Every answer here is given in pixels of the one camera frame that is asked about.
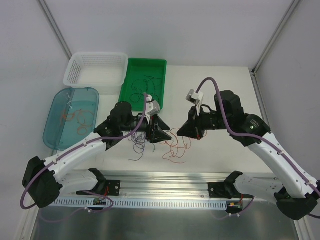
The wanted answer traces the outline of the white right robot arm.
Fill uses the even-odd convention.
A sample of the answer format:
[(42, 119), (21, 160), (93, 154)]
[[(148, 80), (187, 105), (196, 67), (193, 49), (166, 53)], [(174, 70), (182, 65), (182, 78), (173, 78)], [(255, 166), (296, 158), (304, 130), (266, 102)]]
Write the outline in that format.
[(177, 132), (178, 136), (201, 140), (205, 131), (225, 130), (222, 115), (225, 113), (229, 127), (238, 134), (232, 138), (262, 159), (278, 181), (257, 179), (234, 171), (213, 188), (213, 193), (226, 199), (237, 198), (241, 194), (263, 199), (295, 221), (310, 214), (320, 198), (319, 181), (285, 153), (270, 127), (259, 116), (244, 112), (236, 94), (224, 90), (220, 95), (221, 102), (218, 96), (214, 96), (216, 109), (205, 112), (203, 93), (190, 90), (186, 100), (194, 105), (188, 112), (186, 123)]

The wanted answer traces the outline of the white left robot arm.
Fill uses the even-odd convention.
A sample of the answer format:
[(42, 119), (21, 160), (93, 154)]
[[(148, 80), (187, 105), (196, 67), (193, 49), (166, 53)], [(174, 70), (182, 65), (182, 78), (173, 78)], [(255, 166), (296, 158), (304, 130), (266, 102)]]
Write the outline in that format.
[(56, 155), (29, 160), (22, 185), (23, 195), (30, 195), (34, 206), (45, 208), (59, 196), (67, 194), (105, 196), (111, 187), (97, 168), (83, 173), (70, 173), (90, 157), (110, 150), (135, 133), (144, 133), (146, 140), (156, 144), (171, 140), (170, 127), (159, 117), (156, 103), (148, 102), (142, 113), (134, 116), (129, 102), (118, 102), (107, 119), (83, 140)]

